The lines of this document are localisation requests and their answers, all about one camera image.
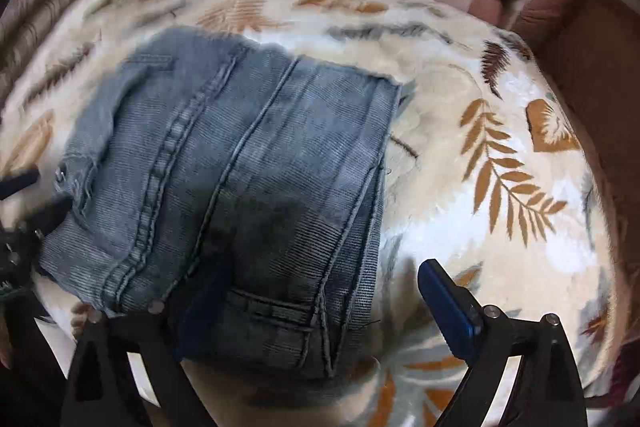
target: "stitching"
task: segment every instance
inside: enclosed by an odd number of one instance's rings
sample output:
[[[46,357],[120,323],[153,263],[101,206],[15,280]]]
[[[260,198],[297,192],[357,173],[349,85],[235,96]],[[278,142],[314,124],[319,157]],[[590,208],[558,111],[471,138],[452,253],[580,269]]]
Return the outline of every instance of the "stitching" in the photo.
[[[269,304],[272,306],[276,306],[278,308],[285,308],[285,309],[289,309],[289,310],[293,310],[293,311],[301,311],[301,312],[309,312],[311,311],[309,306],[305,306],[304,304],[295,304],[295,303],[289,303],[289,302],[284,302],[284,301],[278,301],[276,299],[270,299],[268,297],[262,297],[261,295],[254,295],[253,293],[249,293],[245,290],[241,290],[240,288],[231,288],[229,290],[232,293],[235,293],[236,295],[239,295],[243,298],[246,299],[251,299],[257,302],[260,302],[262,304]]]
[[[118,265],[118,269],[111,271],[102,286],[101,296],[104,303],[107,296],[106,292],[108,283],[114,279],[117,271],[122,270],[126,264],[130,264],[119,284],[116,286],[114,296],[114,309],[116,310],[120,308],[122,294],[128,287],[129,283],[146,265],[146,258],[148,257],[154,242],[156,220],[158,219],[158,214],[162,204],[164,189],[178,153],[182,149],[182,146],[189,136],[199,115],[204,110],[207,99],[212,95],[212,92],[216,91],[217,94],[222,90],[226,81],[228,81],[235,64],[236,58],[234,57],[229,63],[222,66],[218,71],[218,74],[205,84],[205,86],[201,87],[191,97],[191,99],[189,99],[188,102],[177,111],[177,114],[167,130],[164,141],[156,154],[154,164],[149,171],[145,196],[143,198],[142,208],[138,215],[138,226],[136,229],[136,237],[133,242],[133,247],[129,251],[129,254]]]
[[[273,104],[274,100],[276,99],[276,97],[280,93],[280,90],[282,89],[282,86],[284,86],[285,82],[289,78],[289,75],[291,74],[291,71],[293,71],[294,67],[299,63],[299,61],[300,61],[299,58],[296,58],[295,60],[291,61],[289,67],[283,73],[280,81],[278,82],[278,85],[273,90],[273,93],[271,94],[271,97],[269,98],[267,103],[264,105],[264,107],[260,110],[260,113],[255,118],[254,122],[244,132],[244,134],[242,135],[242,137],[239,139],[238,143],[236,144],[236,147],[235,147],[233,153],[231,154],[231,158],[229,159],[229,162],[226,165],[225,170],[222,172],[222,176],[220,176],[220,179],[218,180],[218,184],[216,185],[216,188],[214,188],[213,193],[211,195],[211,198],[209,200],[209,204],[207,205],[207,211],[205,212],[204,217],[202,219],[202,224],[200,226],[200,230],[198,231],[198,237],[196,239],[196,243],[195,243],[195,245],[193,247],[193,251],[191,251],[191,263],[190,264],[196,263],[197,260],[198,260],[198,257],[200,256],[200,248],[202,247],[204,234],[205,234],[206,230],[209,228],[209,223],[211,221],[211,217],[213,215],[213,211],[214,211],[214,209],[216,207],[216,203],[218,202],[218,196],[220,195],[220,190],[222,190],[222,185],[225,184],[226,179],[228,178],[228,176],[229,176],[229,174],[231,172],[231,169],[235,166],[236,160],[238,159],[238,156],[240,155],[240,153],[242,152],[242,149],[244,148],[244,144],[247,142],[247,140],[249,140],[249,137],[254,133],[255,129],[258,127],[258,125],[262,121],[262,118],[264,117],[264,115],[267,113],[268,109]]]

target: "jeans pocket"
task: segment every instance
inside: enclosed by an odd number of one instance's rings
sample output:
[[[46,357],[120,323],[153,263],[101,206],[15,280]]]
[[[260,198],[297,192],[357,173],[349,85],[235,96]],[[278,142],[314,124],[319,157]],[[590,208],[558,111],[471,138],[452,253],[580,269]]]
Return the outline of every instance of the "jeans pocket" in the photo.
[[[154,71],[171,68],[171,57],[142,55],[131,57],[114,76],[113,82],[103,82],[95,95],[100,104],[84,112],[76,121],[56,174],[56,190],[74,198],[76,216],[84,221],[87,206],[92,201],[93,182],[98,165],[109,147],[114,131],[114,118],[127,94]]]
[[[311,308],[303,305],[232,289],[220,320],[224,328],[213,330],[213,352],[261,367],[299,369],[314,333],[311,315]]]

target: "black metal bracket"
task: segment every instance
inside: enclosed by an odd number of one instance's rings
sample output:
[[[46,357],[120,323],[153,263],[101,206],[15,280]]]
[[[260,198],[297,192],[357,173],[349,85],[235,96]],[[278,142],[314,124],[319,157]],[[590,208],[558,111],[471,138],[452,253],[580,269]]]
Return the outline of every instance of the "black metal bracket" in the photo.
[[[434,259],[420,266],[418,287],[454,356],[463,353],[468,365],[436,427],[481,426],[509,357],[521,359],[500,426],[587,427],[578,369],[557,315],[533,322],[481,307]]]

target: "light blue jeans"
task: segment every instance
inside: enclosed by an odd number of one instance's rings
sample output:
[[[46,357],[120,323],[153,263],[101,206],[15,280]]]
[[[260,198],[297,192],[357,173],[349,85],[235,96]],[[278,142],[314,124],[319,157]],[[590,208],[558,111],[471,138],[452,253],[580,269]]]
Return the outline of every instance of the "light blue jeans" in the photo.
[[[228,258],[203,355],[344,373],[369,322],[398,100],[362,70],[168,30],[103,80],[76,123],[57,182],[73,210],[40,265],[121,313]]]

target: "jeans seam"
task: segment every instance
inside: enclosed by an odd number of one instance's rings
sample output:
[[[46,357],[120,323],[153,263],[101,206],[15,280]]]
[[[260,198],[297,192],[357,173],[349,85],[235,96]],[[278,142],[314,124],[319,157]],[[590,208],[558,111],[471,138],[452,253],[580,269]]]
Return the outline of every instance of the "jeans seam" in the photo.
[[[365,264],[365,258],[367,257],[367,254],[369,253],[370,250],[370,243],[371,243],[371,239],[372,239],[372,234],[374,233],[374,229],[375,229],[375,222],[374,220],[376,219],[376,215],[379,211],[380,208],[380,200],[382,200],[384,198],[383,194],[380,194],[380,192],[382,191],[382,187],[380,185],[382,185],[382,182],[384,180],[383,174],[381,172],[382,167],[380,166],[380,164],[378,165],[378,167],[376,167],[374,169],[375,171],[378,171],[378,179],[375,180],[376,182],[376,187],[375,187],[375,199],[374,199],[374,203],[373,203],[373,208],[371,209],[371,212],[369,214],[369,219],[368,219],[368,223],[367,223],[367,235],[366,235],[366,240],[364,242],[364,245],[362,247],[362,254],[358,259],[358,265],[356,268],[356,274],[354,277],[354,283],[353,285],[351,285],[350,288],[350,292],[349,292],[349,302],[347,304],[347,308],[345,309],[344,313],[342,314],[342,326],[340,328],[340,335],[338,337],[338,346],[336,347],[336,351],[335,351],[335,356],[334,359],[332,360],[333,363],[333,367],[337,367],[338,364],[338,358],[340,357],[340,352],[342,351],[342,346],[344,345],[344,340],[346,337],[346,333],[348,330],[348,324],[349,324],[349,319],[351,317],[351,311],[353,310],[353,305],[356,301],[356,297],[357,297],[357,293],[358,293],[358,288],[360,287],[360,281],[362,280],[362,270]]]
[[[133,241],[133,247],[129,254],[118,263],[104,280],[100,297],[102,305],[105,305],[105,297],[107,286],[111,279],[116,275],[118,270],[129,265],[115,287],[113,308],[117,311],[120,307],[122,294],[126,290],[133,277],[143,269],[146,264],[151,246],[153,245],[155,236],[156,219],[158,219],[159,209],[162,205],[162,197],[168,179],[169,173],[172,171],[173,165],[177,159],[184,142],[187,140],[191,129],[195,125],[199,115],[206,106],[206,101],[212,95],[212,92],[219,93],[225,86],[226,81],[236,64],[236,58],[232,58],[220,68],[218,73],[196,93],[177,111],[172,120],[164,140],[156,153],[153,166],[150,168],[148,179],[146,181],[145,195],[142,201],[142,208],[138,213],[138,225],[136,229],[136,237]],[[147,223],[143,224],[143,218],[147,217]]]
[[[273,102],[276,100],[276,97],[280,93],[282,86],[284,86],[284,84],[287,82],[288,78],[291,75],[291,72],[293,71],[295,66],[299,63],[299,61],[300,61],[299,58],[293,59],[291,61],[287,70],[282,74],[282,77],[278,82],[278,85],[273,90],[273,93],[271,94],[269,100],[265,103],[264,107],[260,110],[260,113],[258,113],[258,116],[255,118],[252,124],[247,128],[247,130],[244,132],[244,134],[242,134],[241,138],[238,140],[238,143],[236,144],[234,151],[231,153],[231,157],[229,158],[229,161],[226,164],[225,169],[223,170],[222,175],[220,176],[220,179],[216,184],[216,187],[213,189],[213,192],[211,193],[211,197],[209,198],[209,204],[207,205],[207,210],[205,211],[204,217],[202,218],[202,223],[200,225],[200,229],[198,230],[198,237],[196,238],[195,245],[193,247],[193,250],[191,251],[190,262],[188,263],[189,265],[197,263],[198,261],[198,258],[200,256],[200,248],[202,247],[202,242],[204,239],[204,234],[206,233],[206,230],[209,228],[211,217],[213,216],[213,211],[215,210],[216,204],[218,203],[218,196],[220,195],[220,190],[222,190],[223,185],[226,183],[226,180],[228,179],[228,176],[231,173],[231,170],[233,169],[233,167],[236,164],[236,161],[238,160],[238,156],[244,149],[244,146],[247,140],[249,140],[250,136],[254,133],[255,129],[258,127],[258,125],[264,118],[264,115],[267,113],[271,105],[273,105]]]

